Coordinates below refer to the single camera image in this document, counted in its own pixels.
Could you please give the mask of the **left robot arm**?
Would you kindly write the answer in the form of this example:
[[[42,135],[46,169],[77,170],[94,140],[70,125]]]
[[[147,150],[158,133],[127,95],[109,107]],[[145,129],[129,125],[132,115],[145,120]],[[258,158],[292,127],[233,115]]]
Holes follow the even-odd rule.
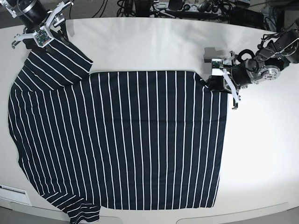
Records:
[[[208,88],[232,94],[249,84],[277,79],[290,64],[299,63],[299,29],[264,35],[257,48],[256,53],[230,51],[230,57],[211,60],[212,68],[226,71],[232,84],[223,75],[211,75],[206,81]]]

